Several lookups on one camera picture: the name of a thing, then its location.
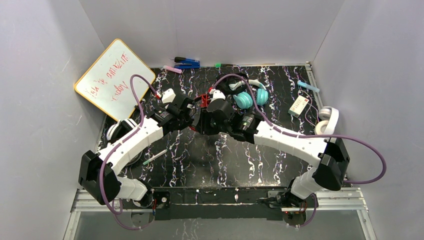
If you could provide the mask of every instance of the headphones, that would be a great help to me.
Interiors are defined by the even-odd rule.
[[[260,83],[257,79],[255,80],[247,80],[249,85],[253,85],[253,86],[257,86],[259,87],[259,89],[256,91],[256,103],[258,106],[263,106],[268,102],[268,91],[265,88],[265,85],[263,85],[262,83]],[[233,83],[233,84],[229,84],[229,88],[231,90],[235,90],[243,85],[245,85],[246,83],[244,81],[239,81],[237,83]],[[235,100],[235,103],[237,104],[237,106],[241,109],[248,109],[251,106],[253,106],[253,99],[251,97],[251,95],[246,92],[240,92],[237,95],[233,95],[232,96]]]
[[[331,106],[324,106],[318,112],[320,122],[315,126],[315,135],[333,134],[339,120],[339,110]]]
[[[107,146],[112,145],[114,142],[125,136],[125,134],[129,133],[137,127],[136,121],[131,118],[127,118],[125,120],[119,120],[116,124],[110,126],[106,133]],[[142,156],[142,152],[137,154],[133,159],[131,159],[127,166],[134,164],[137,162]]]

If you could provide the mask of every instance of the yellow-edged whiteboard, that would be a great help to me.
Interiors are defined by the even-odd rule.
[[[130,87],[130,77],[134,74],[150,83],[156,78],[122,40],[115,39],[75,83],[74,89],[111,118],[123,120],[131,116],[137,104]],[[138,77],[133,85],[141,101],[149,86]]]

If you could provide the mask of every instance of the marble pattern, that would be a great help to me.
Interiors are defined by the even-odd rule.
[[[245,73],[265,84],[269,100],[262,109],[272,122],[302,134],[314,134],[318,120],[314,95],[297,86],[298,80],[309,83],[303,65],[202,67],[186,69],[182,74],[160,68],[152,70],[157,76],[153,86],[159,93],[173,88],[191,98],[205,93],[221,73]],[[298,95],[309,99],[311,104],[296,118],[288,110]],[[145,113],[152,109],[153,101],[158,100],[148,92],[142,101]],[[139,122],[140,113],[136,111],[132,117]],[[105,146],[106,131],[114,123],[107,117],[99,148]],[[167,150],[164,155],[143,166],[145,160],[164,149]],[[200,135],[186,128],[147,147],[141,159],[125,167],[120,175],[143,179],[153,187],[284,187],[307,168],[305,161],[271,147],[238,142],[223,133]]]

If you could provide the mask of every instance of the red handwriting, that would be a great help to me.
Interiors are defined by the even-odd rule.
[[[118,99],[116,97],[118,97],[119,95],[121,95],[121,93],[125,90],[128,89],[127,84],[122,81],[122,84],[117,85],[113,85],[116,89],[115,94],[112,96],[112,100],[111,101],[117,101]]]
[[[85,89],[85,92],[90,94],[93,98],[96,98],[97,93],[99,92],[99,88],[98,87],[91,87],[90,89]]]
[[[105,81],[103,78],[99,78],[98,80],[93,80],[95,83],[100,83],[102,85],[108,84],[107,81]]]
[[[128,62],[128,57],[125,55],[125,53],[122,53],[120,56],[120,59],[117,58],[115,63],[112,64],[111,67],[109,67],[108,72],[106,73],[106,76],[110,79],[112,79],[113,76],[117,73],[118,69],[121,69],[125,63]]]

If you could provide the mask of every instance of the blue stapler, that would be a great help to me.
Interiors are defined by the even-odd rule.
[[[200,62],[198,60],[188,59],[185,57],[176,56],[173,60],[176,64],[173,66],[176,69],[198,69]]]

